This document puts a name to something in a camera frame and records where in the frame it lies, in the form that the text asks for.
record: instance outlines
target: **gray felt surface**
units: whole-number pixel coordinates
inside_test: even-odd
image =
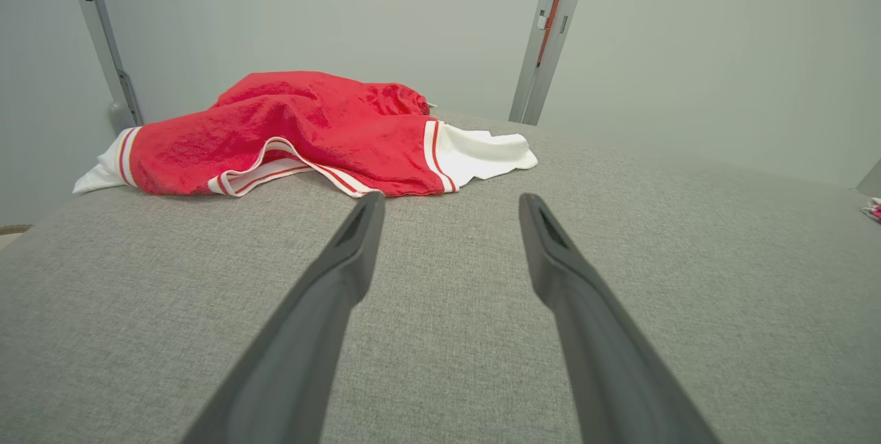
[[[726,442],[878,442],[881,225],[858,193],[540,129],[538,167],[387,201],[326,442],[577,442],[516,202],[541,194]],[[174,442],[353,201],[85,194],[0,251],[0,441]]]

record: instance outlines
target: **metal bracket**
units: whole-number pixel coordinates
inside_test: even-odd
[[[135,126],[144,125],[144,118],[141,115],[141,108],[138,105],[138,98],[135,96],[131,77],[123,69],[123,60],[116,47],[116,39],[113,27],[110,25],[106,3],[104,0],[81,0],[80,8],[85,17],[86,27],[92,36],[95,52],[98,53],[98,61],[104,71],[104,77],[107,79],[107,86],[113,96],[114,105],[111,106],[108,114],[110,114],[111,123],[114,124],[114,130],[119,131],[122,124],[129,124],[128,127],[132,123]],[[120,105],[125,105],[125,111],[129,112],[129,121],[119,118]]]

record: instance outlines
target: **white wall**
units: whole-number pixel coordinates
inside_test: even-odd
[[[111,103],[76,0],[0,0],[0,225],[72,198],[114,139]]]
[[[145,120],[205,109],[245,74],[396,81],[507,118],[538,0],[107,0]]]
[[[881,158],[881,0],[579,0],[539,125],[855,187]]]

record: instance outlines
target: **cloth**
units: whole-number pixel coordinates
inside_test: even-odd
[[[872,198],[869,200],[869,206],[862,209],[862,212],[870,218],[881,222],[881,198]]]
[[[249,74],[203,112],[120,133],[73,193],[128,184],[154,194],[243,196],[318,171],[356,198],[440,194],[538,163],[520,134],[463,131],[428,112],[424,96],[402,84]]]

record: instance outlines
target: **orange strip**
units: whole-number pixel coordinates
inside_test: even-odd
[[[131,136],[131,134],[134,132],[135,130],[132,129],[125,134],[125,137],[123,138],[123,145],[120,146],[119,149],[119,174],[122,174],[123,182],[125,182],[125,184],[128,184],[129,186],[132,186],[132,183],[129,182],[129,178],[125,177],[125,168],[123,166],[123,153],[125,153],[125,145],[129,143],[129,136]]]
[[[339,176],[337,176],[337,174],[335,174],[334,171],[328,171],[328,168],[325,167],[324,165],[318,165],[318,164],[315,164],[315,162],[313,162],[312,165],[317,166],[319,169],[324,170],[325,172],[327,172],[328,174],[333,176],[335,180],[338,180],[340,182],[340,184],[345,186],[349,191],[352,191],[353,193],[361,193],[361,191],[356,191],[354,187],[349,186],[349,183],[345,182],[343,180],[343,178],[340,178]]]
[[[217,185],[220,186],[220,191],[223,191],[223,194],[226,194],[227,196],[232,196],[232,194],[230,194],[229,191],[226,190],[226,186],[224,186],[223,180],[221,180],[220,176],[217,177]]]
[[[538,65],[542,64],[542,55],[544,55],[544,46],[548,43],[548,38],[551,37],[551,25],[553,25],[553,18],[557,15],[557,4],[559,4],[560,0],[553,0],[553,7],[551,7],[551,15],[548,16],[547,24],[544,25],[544,41],[542,41],[542,49],[541,52],[538,52]]]
[[[237,190],[235,191],[235,193],[236,193],[236,194],[239,194],[239,193],[241,193],[242,191],[244,191],[244,190],[248,189],[249,187],[251,187],[252,184],[256,184],[256,183],[258,183],[258,182],[260,182],[260,181],[262,181],[262,180],[265,180],[265,178],[270,178],[270,177],[273,177],[273,176],[277,176],[278,174],[284,174],[284,173],[286,173],[286,172],[299,171],[299,170],[306,169],[306,168],[308,168],[308,165],[303,165],[303,166],[301,166],[301,167],[295,167],[295,168],[292,168],[292,169],[284,169],[283,171],[273,172],[272,174],[266,174],[264,177],[256,178],[255,180],[252,180],[250,183],[245,184],[245,186],[240,187],[239,189],[237,189]]]
[[[453,193],[456,192],[456,183],[453,183],[453,178],[444,174],[443,170],[441,170],[441,164],[438,164],[438,131],[441,130],[440,122],[434,122],[434,140],[432,140],[432,156],[434,157],[434,166],[438,168],[438,172],[443,174],[443,177],[447,178],[449,181],[450,187],[453,188]]]

